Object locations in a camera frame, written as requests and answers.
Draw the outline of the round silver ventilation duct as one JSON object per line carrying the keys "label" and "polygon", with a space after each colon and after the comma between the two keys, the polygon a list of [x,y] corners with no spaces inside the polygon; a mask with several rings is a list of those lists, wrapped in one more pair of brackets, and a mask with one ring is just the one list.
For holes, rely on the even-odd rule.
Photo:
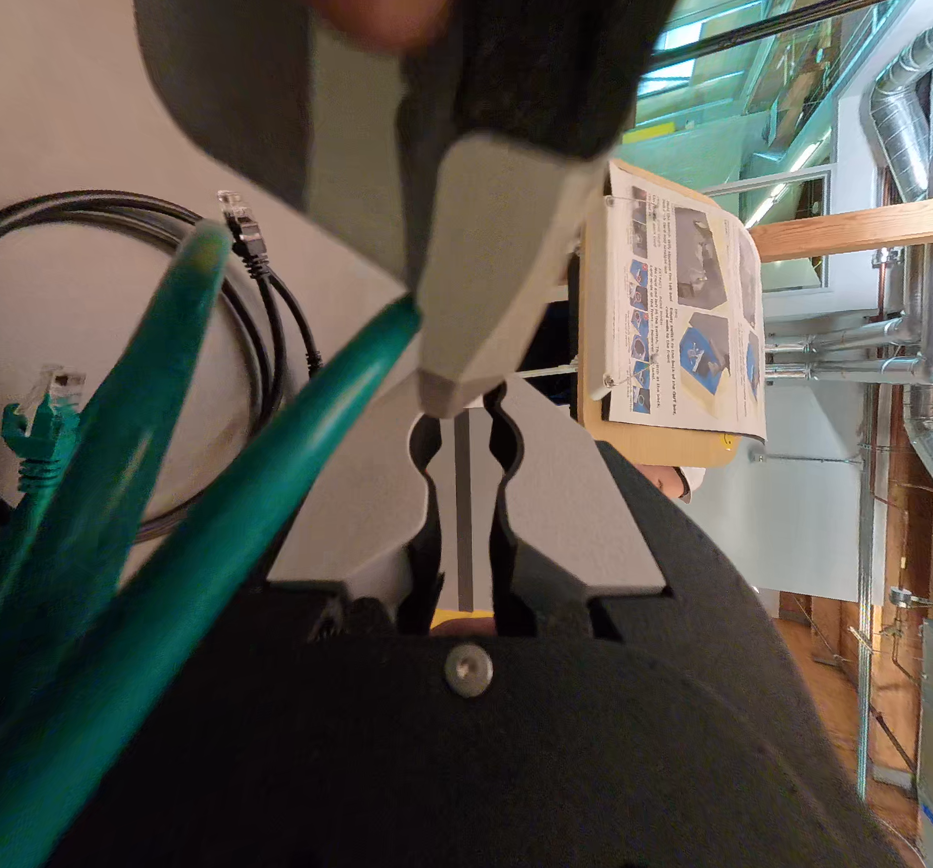
{"label": "round silver ventilation duct", "polygon": [[917,34],[876,79],[869,115],[902,201],[927,199],[931,164],[930,118],[917,85],[932,69],[932,29]]}

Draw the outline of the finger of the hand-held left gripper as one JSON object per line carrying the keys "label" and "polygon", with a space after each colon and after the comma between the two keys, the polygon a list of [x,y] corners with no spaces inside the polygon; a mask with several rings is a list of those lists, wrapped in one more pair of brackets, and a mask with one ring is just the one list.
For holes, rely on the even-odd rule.
{"label": "finger of the hand-held left gripper", "polygon": [[332,28],[311,45],[311,219],[409,291],[463,291],[464,30],[415,52],[366,51]]}
{"label": "finger of the hand-held left gripper", "polygon": [[475,133],[444,156],[417,289],[426,414],[456,417],[516,372],[603,190],[608,152],[569,158]]}

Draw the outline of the black pole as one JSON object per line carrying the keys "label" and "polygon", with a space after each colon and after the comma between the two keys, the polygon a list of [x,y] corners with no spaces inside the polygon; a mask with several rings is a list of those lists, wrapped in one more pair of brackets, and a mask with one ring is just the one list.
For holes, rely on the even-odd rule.
{"label": "black pole", "polygon": [[728,51],[783,32],[824,22],[850,12],[869,9],[889,1],[893,0],[821,0],[799,9],[776,14],[759,22],[709,35],[674,49],[656,52],[648,60],[643,74],[669,69],[689,60]]}

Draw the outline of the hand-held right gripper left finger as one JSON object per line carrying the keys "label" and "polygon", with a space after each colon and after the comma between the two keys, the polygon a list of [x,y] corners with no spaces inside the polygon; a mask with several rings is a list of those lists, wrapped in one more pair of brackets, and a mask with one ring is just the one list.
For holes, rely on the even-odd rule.
{"label": "hand-held right gripper left finger", "polygon": [[429,631],[444,583],[437,489],[441,445],[420,409],[370,409],[314,481],[267,581],[374,600],[401,634]]}

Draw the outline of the metal pipes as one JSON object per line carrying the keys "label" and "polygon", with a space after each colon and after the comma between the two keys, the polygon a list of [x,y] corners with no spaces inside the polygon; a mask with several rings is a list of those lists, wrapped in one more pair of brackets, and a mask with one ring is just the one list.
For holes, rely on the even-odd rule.
{"label": "metal pipes", "polygon": [[931,322],[906,313],[847,330],[776,338],[765,345],[764,380],[932,384]]}

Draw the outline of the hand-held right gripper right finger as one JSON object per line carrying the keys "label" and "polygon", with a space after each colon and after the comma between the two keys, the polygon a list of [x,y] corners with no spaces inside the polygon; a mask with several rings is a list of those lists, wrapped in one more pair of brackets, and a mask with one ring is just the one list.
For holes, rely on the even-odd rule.
{"label": "hand-held right gripper right finger", "polygon": [[526,382],[484,396],[503,475],[489,535],[501,637],[599,633],[606,601],[668,584],[591,435]]}

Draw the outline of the colour printed instruction sheet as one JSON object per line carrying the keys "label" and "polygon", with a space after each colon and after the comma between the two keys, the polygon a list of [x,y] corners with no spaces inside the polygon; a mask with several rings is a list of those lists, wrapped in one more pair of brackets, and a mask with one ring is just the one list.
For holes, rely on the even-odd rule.
{"label": "colour printed instruction sheet", "polygon": [[761,262],[750,232],[706,196],[620,160],[605,198],[610,423],[765,441]]}

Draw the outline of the wooden board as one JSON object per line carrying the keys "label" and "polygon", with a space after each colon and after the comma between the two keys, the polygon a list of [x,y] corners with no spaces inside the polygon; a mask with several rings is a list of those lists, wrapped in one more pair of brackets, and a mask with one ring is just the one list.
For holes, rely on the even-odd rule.
{"label": "wooden board", "polygon": [[579,350],[579,248],[577,248],[577,423],[595,441],[608,442],[632,463],[660,466],[719,468],[729,465],[736,456],[742,436],[717,431],[691,431],[611,422],[603,419],[602,402],[590,399],[583,383]]}

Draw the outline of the wooden pillar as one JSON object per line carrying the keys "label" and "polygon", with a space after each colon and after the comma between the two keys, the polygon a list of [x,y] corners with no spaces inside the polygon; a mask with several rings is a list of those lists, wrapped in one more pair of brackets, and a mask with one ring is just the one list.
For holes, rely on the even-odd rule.
{"label": "wooden pillar", "polygon": [[813,217],[750,229],[763,263],[932,242],[932,201]]}

